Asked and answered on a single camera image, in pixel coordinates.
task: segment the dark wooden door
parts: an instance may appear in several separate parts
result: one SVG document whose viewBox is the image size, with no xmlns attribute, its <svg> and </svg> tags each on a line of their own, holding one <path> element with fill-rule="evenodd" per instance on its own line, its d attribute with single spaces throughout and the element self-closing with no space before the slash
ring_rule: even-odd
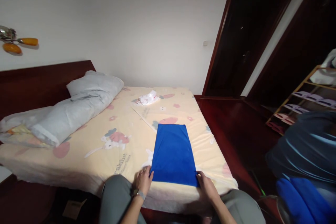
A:
<svg viewBox="0 0 336 224">
<path fill-rule="evenodd" d="M 290 0 L 227 0 L 203 95 L 240 96 Z"/>
<path fill-rule="evenodd" d="M 248 95 L 278 107 L 336 48 L 336 0 L 304 0 Z"/>
</svg>

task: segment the hand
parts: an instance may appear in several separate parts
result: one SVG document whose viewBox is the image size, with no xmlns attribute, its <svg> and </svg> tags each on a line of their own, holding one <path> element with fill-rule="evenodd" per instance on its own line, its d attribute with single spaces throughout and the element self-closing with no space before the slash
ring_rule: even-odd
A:
<svg viewBox="0 0 336 224">
<path fill-rule="evenodd" d="M 151 187 L 151 183 L 154 176 L 154 171 L 149 176 L 149 171 L 151 170 L 151 166 L 146 166 L 141 171 L 139 171 L 136 175 L 135 179 L 135 188 L 139 189 L 143 192 L 143 194 L 146 196 L 149 188 Z"/>
<path fill-rule="evenodd" d="M 197 171 L 197 179 L 198 182 L 201 186 L 202 192 L 205 193 L 205 195 L 208 197 L 209 201 L 211 203 L 214 203 L 215 201 L 217 201 L 218 199 L 220 199 L 220 196 L 217 192 L 217 189 L 215 187 L 215 185 L 213 184 L 213 182 L 211 181 L 210 178 L 208 178 L 207 176 L 204 175 L 204 173 L 202 171 Z"/>
</svg>

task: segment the bed sheet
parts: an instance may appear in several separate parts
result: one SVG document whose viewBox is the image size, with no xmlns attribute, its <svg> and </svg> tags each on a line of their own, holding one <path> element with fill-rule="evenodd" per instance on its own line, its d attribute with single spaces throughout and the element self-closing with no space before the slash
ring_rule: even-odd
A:
<svg viewBox="0 0 336 224">
<path fill-rule="evenodd" d="M 148 106 L 137 104 L 138 97 L 152 89 L 160 100 Z M 221 195 L 238 188 L 193 94 L 179 87 L 124 87 L 102 113 L 57 148 L 2 144 L 0 163 L 21 180 L 101 196 L 110 176 L 122 174 L 133 182 L 136 172 L 151 165 L 158 124 L 185 124 L 196 169 L 212 179 Z M 199 188 L 152 182 L 144 207 L 200 213 L 209 205 L 199 199 Z"/>
</svg>

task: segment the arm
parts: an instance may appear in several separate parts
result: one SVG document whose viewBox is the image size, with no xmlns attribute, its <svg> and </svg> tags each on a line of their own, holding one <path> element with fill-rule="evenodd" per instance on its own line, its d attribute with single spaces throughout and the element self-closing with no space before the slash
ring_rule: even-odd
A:
<svg viewBox="0 0 336 224">
<path fill-rule="evenodd" d="M 149 191 L 154 176 L 153 171 L 149 176 L 150 170 L 151 170 L 150 166 L 145 167 L 143 170 L 138 172 L 138 174 L 136 175 L 137 178 L 135 179 L 136 189 L 141 190 L 145 196 Z M 133 223 L 136 224 L 138 222 L 140 209 L 143 203 L 144 200 L 140 195 L 135 196 L 132 199 L 132 202 L 125 216 L 123 217 L 121 224 L 133 224 Z"/>
<path fill-rule="evenodd" d="M 197 174 L 198 182 L 201 186 L 202 191 L 208 197 L 214 207 L 221 224 L 237 224 L 232 215 L 230 214 L 228 208 L 221 200 L 217 189 L 210 178 L 206 177 L 203 172 L 199 171 Z"/>
</svg>

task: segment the blue microfiber towel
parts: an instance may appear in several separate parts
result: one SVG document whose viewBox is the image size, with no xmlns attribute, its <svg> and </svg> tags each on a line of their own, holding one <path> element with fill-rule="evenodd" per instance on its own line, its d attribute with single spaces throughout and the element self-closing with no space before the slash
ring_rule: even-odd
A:
<svg viewBox="0 0 336 224">
<path fill-rule="evenodd" d="M 284 178 L 279 179 L 276 184 L 276 190 L 286 203 L 294 223 L 315 224 L 307 205 L 295 187 Z"/>
<path fill-rule="evenodd" d="M 187 128 L 159 124 L 152 162 L 153 181 L 199 187 Z"/>
<path fill-rule="evenodd" d="M 291 178 L 290 182 L 301 195 L 316 223 L 335 223 L 335 211 L 308 179 Z"/>
</svg>

